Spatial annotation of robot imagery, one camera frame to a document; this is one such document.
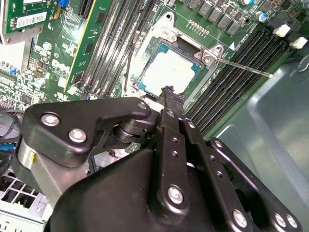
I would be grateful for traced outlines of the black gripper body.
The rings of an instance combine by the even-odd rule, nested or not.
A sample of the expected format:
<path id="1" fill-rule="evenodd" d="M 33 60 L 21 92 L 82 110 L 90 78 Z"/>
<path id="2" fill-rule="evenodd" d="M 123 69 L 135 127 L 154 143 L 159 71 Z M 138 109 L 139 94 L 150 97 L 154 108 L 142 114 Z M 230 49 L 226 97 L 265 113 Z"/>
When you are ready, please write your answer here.
<path id="1" fill-rule="evenodd" d="M 48 232 L 239 232 L 206 198 L 197 171 L 187 167 L 190 208 L 181 222 L 164 223 L 149 206 L 155 153 L 138 151 L 69 187 L 57 201 Z"/>

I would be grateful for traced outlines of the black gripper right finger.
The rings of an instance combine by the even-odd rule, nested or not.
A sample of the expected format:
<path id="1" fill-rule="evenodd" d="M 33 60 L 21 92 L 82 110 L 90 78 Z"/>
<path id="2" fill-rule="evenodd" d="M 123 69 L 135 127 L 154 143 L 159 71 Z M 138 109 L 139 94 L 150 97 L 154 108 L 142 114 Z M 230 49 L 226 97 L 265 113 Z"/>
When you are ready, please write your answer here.
<path id="1" fill-rule="evenodd" d="M 197 169 L 218 232 L 301 232 L 299 220 L 220 139 L 205 141 L 184 115 L 184 93 L 171 95 L 189 160 Z"/>

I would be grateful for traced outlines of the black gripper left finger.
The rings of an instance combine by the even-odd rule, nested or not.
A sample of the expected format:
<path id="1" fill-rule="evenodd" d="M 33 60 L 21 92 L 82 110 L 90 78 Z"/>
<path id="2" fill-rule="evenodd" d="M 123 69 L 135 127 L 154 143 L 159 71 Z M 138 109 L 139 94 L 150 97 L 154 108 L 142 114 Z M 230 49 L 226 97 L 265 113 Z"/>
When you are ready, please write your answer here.
<path id="1" fill-rule="evenodd" d="M 190 208 L 185 138 L 162 88 L 161 110 L 137 97 L 36 104 L 24 114 L 12 168 L 55 205 L 77 182 L 138 151 L 155 153 L 149 206 L 161 218 Z"/>

